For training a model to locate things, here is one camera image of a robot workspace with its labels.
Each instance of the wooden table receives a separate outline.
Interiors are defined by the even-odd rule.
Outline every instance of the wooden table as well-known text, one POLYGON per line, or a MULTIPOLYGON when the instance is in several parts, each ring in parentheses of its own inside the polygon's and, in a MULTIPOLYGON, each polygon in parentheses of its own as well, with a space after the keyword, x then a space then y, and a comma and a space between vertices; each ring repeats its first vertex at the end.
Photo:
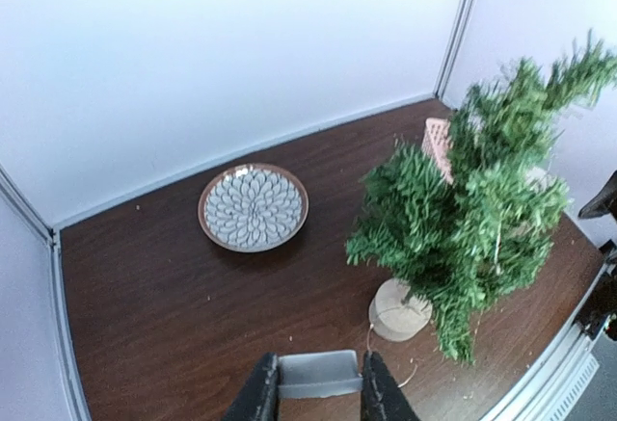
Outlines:
MULTIPOLYGON (((239 254, 201 232, 197 203, 226 166, 136 198, 62 232, 74 349, 94 421, 218 419, 267 351, 366 350, 367 309, 388 271, 350 267, 343 244, 359 214, 359 179, 419 143, 436 100, 358 120, 239 159, 295 173, 310 197, 306 226, 286 245, 239 254)), ((564 218, 535 285, 481 318, 476 365, 436 352, 429 326, 405 343, 371 338, 424 421, 472 420, 491 408, 566 322, 601 266, 564 218)), ((474 317, 473 325, 478 321, 474 317)), ((284 401, 282 419, 358 420, 357 395, 284 401)))

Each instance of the leaf pattern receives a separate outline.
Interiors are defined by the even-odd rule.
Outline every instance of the leaf pattern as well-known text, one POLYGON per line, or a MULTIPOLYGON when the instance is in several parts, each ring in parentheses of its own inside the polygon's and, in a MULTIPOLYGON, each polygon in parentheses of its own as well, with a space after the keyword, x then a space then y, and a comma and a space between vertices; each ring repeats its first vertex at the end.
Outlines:
POLYGON ((241 250, 268 250, 284 243, 302 218, 302 197, 283 175, 246 168, 212 188, 205 222, 223 243, 241 250))

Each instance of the metal frame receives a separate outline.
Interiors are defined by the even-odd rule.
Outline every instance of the metal frame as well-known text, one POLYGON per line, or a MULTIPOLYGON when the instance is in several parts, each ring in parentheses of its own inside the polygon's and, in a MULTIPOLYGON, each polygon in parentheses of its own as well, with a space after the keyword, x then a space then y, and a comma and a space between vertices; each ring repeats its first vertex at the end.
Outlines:
POLYGON ((459 8, 456 12, 454 19, 454 26, 452 27, 452 33, 445 49, 445 56, 443 57, 442 68, 437 76, 437 83, 435 85, 435 96, 441 100, 445 94, 445 89, 452 75, 452 69, 456 62, 456 58, 461 48, 461 42, 463 36, 467 30, 469 23, 469 17, 471 15, 471 9, 475 0, 461 0, 459 2, 459 8))
POLYGON ((7 172, 0 166, 0 193, 13 206, 21 219, 39 235, 45 243, 52 244, 52 231, 42 219, 40 214, 30 204, 28 199, 21 194, 17 186, 11 180, 7 172))
POLYGON ((56 338, 60 351, 60 363, 68 408, 74 421, 92 421, 70 337, 65 284, 62 275, 62 244, 59 232, 54 232, 51 246, 51 290, 56 318, 56 338))
MULTIPOLYGON (((573 327, 572 333, 577 330, 580 330, 578 326, 573 327)), ((576 377, 577 369, 591 353, 591 348, 591 339, 584 334, 579 334, 574 345, 565 354, 551 378, 527 404, 517 419, 529 421, 535 419, 549 419, 553 404, 559 401, 559 395, 562 389, 568 385, 572 378, 576 377)))
POLYGON ((68 327, 67 306, 64 283, 62 280, 60 235, 52 230, 40 214, 0 166, 0 197, 4 197, 15 214, 26 223, 35 235, 40 237, 49 249, 51 260, 50 291, 52 310, 56 326, 55 340, 60 357, 60 367, 67 395, 67 404, 71 413, 70 421, 91 421, 86 398, 81 387, 79 372, 68 327))
POLYGON ((599 369, 600 363, 598 363, 593 354, 587 353, 574 370, 574 377, 564 383, 559 392, 555 394, 554 400, 540 414, 542 417, 538 419, 566 421, 566 417, 573 410, 599 369))

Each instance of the artificial christmas tree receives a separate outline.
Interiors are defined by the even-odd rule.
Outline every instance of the artificial christmas tree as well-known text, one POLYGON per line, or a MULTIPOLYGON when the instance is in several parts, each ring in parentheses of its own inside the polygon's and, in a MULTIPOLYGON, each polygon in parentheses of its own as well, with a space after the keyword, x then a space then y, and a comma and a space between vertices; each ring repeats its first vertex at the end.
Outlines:
POLYGON ((617 55, 591 36, 548 81, 522 59, 491 85, 475 84, 449 124, 451 183, 414 145, 364 179, 363 214, 348 262, 375 259, 433 307, 440 348, 472 360, 470 315, 529 286, 544 264, 567 204, 560 178, 528 178, 550 154, 555 118, 573 102, 593 105, 617 84, 617 55))

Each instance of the white wall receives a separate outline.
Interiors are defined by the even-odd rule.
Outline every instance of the white wall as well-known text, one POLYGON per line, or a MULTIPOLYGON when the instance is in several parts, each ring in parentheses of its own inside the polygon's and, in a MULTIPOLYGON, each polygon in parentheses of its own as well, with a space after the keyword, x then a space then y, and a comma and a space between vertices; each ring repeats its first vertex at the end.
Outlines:
POLYGON ((0 419, 68 421, 49 249, 0 197, 0 419))
POLYGON ((0 163, 56 224, 430 94, 458 2, 0 0, 0 163))
MULTIPOLYGON (((493 79, 499 64, 521 56, 549 66, 572 49, 574 38, 585 42, 589 28, 617 46, 615 9, 617 0, 476 0, 446 102, 460 106, 469 84, 493 79)), ((564 133, 550 163, 570 185, 573 215, 617 170, 617 92, 606 92, 593 112, 575 113, 561 120, 564 133)), ((596 244, 617 238, 609 217, 580 226, 596 244)))

